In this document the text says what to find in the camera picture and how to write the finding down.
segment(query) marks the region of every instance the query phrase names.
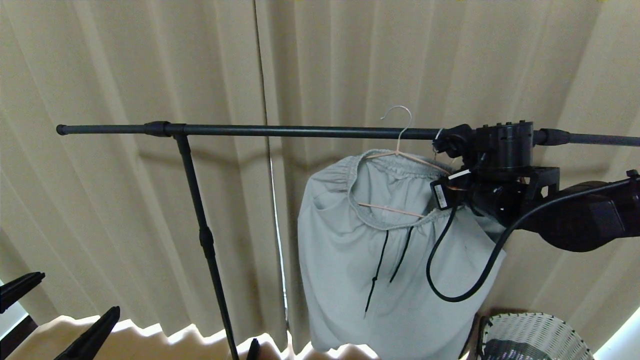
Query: beige curtain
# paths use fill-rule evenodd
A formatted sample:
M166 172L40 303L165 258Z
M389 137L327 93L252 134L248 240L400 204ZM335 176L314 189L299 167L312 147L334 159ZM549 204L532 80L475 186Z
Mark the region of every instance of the beige curtain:
M175 142L54 125L406 125L532 120L640 136L640 3L202 1L0 5L0 277L45 271L39 322L123 307L171 334L221 329ZM238 341L286 344L269 157L294 347L308 341L296 247L306 180L392 140L191 137ZM429 142L405 141L430 156ZM621 179L638 149L536 148L562 186ZM439 160L447 160L444 155ZM567 320L598 348L640 306L640 242L586 254L514 234L485 309Z

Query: vertical pole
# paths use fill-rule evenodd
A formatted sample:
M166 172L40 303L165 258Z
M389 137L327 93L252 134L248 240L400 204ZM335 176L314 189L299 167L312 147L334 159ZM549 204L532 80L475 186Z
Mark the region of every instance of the vertical pole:
M229 310L227 309L227 301L225 300L225 292L222 288L222 280L218 271L218 262L216 261L216 252L213 248L213 234L207 225L207 219L204 215L204 207L202 206L202 197L198 189L198 179L196 178L195 168L193 167L193 158L191 157L191 147L186 135L174 135L173 138L178 143L178 149L182 156L184 171L187 174L187 182L193 200L193 207L196 211L198 226L200 228L200 244L209 265L209 273L213 282L213 288L216 291L218 306L220 307L220 315L222 316L222 324L225 326L227 333L227 341L229 342L229 350L231 350L231 358L239 360L236 342L234 341L234 332L231 327L231 319L229 318Z

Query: clothes rack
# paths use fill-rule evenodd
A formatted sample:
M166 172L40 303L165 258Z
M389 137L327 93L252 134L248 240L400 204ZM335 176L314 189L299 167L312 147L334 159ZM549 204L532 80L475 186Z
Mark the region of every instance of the clothes rack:
M202 197L198 187L198 180L193 166L189 135L218 135L218 136L281 136L308 138L370 138L370 139L398 139L401 128L394 127L326 127L326 126L242 126L242 125L199 125L172 124L171 122L149 122L143 125L58 125L59 135L69 134L145 134L159 137L173 137L178 145L184 170L191 192L191 198L199 226L200 244L209 266L209 273L218 300L222 322L227 333L227 341L232 359L238 360L233 328L227 309L218 264L214 251L214 238L205 218ZM443 129L410 128L402 133L403 139L434 140L439 133L444 135ZM640 137L571 134L557 129L540 129L533 134L535 145L561 145L564 143L584 143L600 145L622 145L640 147ZM252 359L257 358L259 344L252 341Z

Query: cable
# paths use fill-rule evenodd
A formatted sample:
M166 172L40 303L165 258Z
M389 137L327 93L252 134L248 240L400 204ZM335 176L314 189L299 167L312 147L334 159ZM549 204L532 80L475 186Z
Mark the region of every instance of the cable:
M615 181L613 183L609 183L607 185L603 185L603 186L601 186L599 188L592 188L592 189L588 189L588 190L583 190L581 192L564 195L562 197L558 197L558 198L553 199L551 201L545 202L544 204L540 204L540 205L536 206L535 208L529 210L528 212L524 213L517 220L515 220L513 222L513 224L511 224L507 229L505 229L504 232L502 232L502 234L500 235L500 238L498 239L498 242L495 244L495 247L493 248L493 252L491 253L491 256L489 257L489 260L486 262L486 265L484 266L484 270L482 271L482 274L480 274L480 277L478 278L476 283L471 287L471 289L469 289L466 293L464 293L464 294L462 294L460 296L448 297L448 296L443 295L442 293L440 293L436 289L435 285L433 284L433 280L431 279L431 261L433 260L433 256L435 255L436 249L440 245L440 242L444 238L444 235L449 230L449 227L451 226L451 223L453 222L455 209L457 208L457 205L458 205L458 201L456 200L456 207L451 210L451 216L449 217L449 221L447 221L447 225L445 226L444 230L442 231L442 234L440 234L440 237L438 238L438 241L436 241L435 245L433 246L433 249L431 250L431 254L429 255L429 260L427 260L426 273L427 273L427 281L429 282L429 286L431 287L433 292L436 295L438 295L438 297L441 298L444 301L461 302L461 301L469 299L471 296L473 296L473 294L475 294L482 287L482 285L486 281L486 278L489 276L489 273L491 272L491 270L493 268L493 265L495 264L495 260L498 258L498 255L500 254L500 250L502 250L502 248L504 247L504 244L507 242L507 239L509 238L509 235L511 235L511 233L515 229L517 229L518 226L520 226L531 215L533 215L533 214L535 214L535 213L537 213L537 212L539 212L539 211L541 211L543 209L546 209L549 206L556 205L556 204L558 204L560 202L563 202L563 201L566 201L566 200L570 200L570 199L575 199L576 197L581 197L581 196L589 195L589 194L592 194L592 193L597 193L597 192L602 192L602 191L605 191L605 190L615 189L617 187L629 184L631 181L638 181L638 180L635 179L635 178L624 179L624 180L620 180L620 181Z

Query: black cable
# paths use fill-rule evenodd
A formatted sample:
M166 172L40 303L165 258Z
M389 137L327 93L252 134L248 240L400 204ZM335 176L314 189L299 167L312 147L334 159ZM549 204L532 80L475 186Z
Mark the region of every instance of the black cable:
M507 239L509 238L509 235L511 235L511 233L518 228L518 226L522 225L522 223L527 220L531 215L548 208L549 206L553 206L556 205L562 201L566 201L566 200L570 200L570 199L575 199L576 197L581 197L581 196L585 196L585 195L589 195L592 193L597 193L597 192L602 192L605 190L611 190L611 189L615 189L617 187L629 184L631 181L637 181L635 178L629 178L629 179L624 179L624 180L620 180L620 181L615 181L613 183L609 183L607 185L603 185L599 188L592 188L592 189L588 189L588 190L583 190L581 192L577 192L577 193L571 193L571 194L567 194L567 195L563 195L561 197L558 197L556 199L553 199L551 201L545 202L544 204L540 204L538 206L536 206L535 208L527 211L526 213L524 213L523 215L521 215L518 219L516 219L513 224L511 224L507 229L505 229L502 234L500 235L500 238L498 239L498 242L495 244L495 247L493 248L493 252L491 253L491 256L489 257L489 260L486 262L486 265L484 266L484 270L482 271L482 274L480 274L480 277L478 278L478 280L476 281L476 283L471 287L471 289L469 289L466 293L457 296L457 297L448 297L445 295L442 295L442 293L440 293L435 285L433 284L433 280L431 280L431 260L433 259L433 256L435 254L435 250L438 248L440 242L442 241L442 238L444 238L444 234L449 230L449 226L451 226L451 222L453 221L453 214L456 208L451 209L451 216L449 217L449 221L447 222L447 226L445 226L444 231L442 232L442 234L440 235L440 237L438 238L438 241L436 241L436 244L433 247L433 250L431 251L431 255L429 255L429 260L427 261L427 268L426 268L426 273L427 273L427 281L429 282L429 286L431 287L431 289L433 290L433 292L438 295L439 298L441 298L444 301L448 301L448 302L461 302L464 300L469 299L471 296L473 296L473 294L475 294L480 287L482 287L482 285L484 284L484 282L486 281L486 278L489 276L489 273L491 272L493 265L495 264L495 260L498 258L498 255L500 254L500 250L502 250L502 248L504 247L504 244L507 242Z
M373 295L373 288L376 287L376 281L378 280L378 274L380 274L380 265L382 265L382 257L385 255L385 247L387 247L387 240L389 240L389 230L385 236L385 243L382 244L382 252L380 252L380 260L378 261L378 268L376 269L376 275L371 279L371 290L369 290L369 296L367 297L367 306L364 308L364 314L367 314L369 310L369 303L371 302L371 295Z
M389 284L396 277L396 274L398 273L398 269L400 269L400 264L402 263L402 260L404 260L404 255L406 254L406 250L409 247L409 240L411 239L411 232L412 231L413 231L413 226L411 226L409 228L409 232L406 235L406 241L404 242L404 249L402 250L402 255L400 256L400 261L398 262L398 265L396 266L396 269L394 270L394 274L391 275L391 279L389 280Z

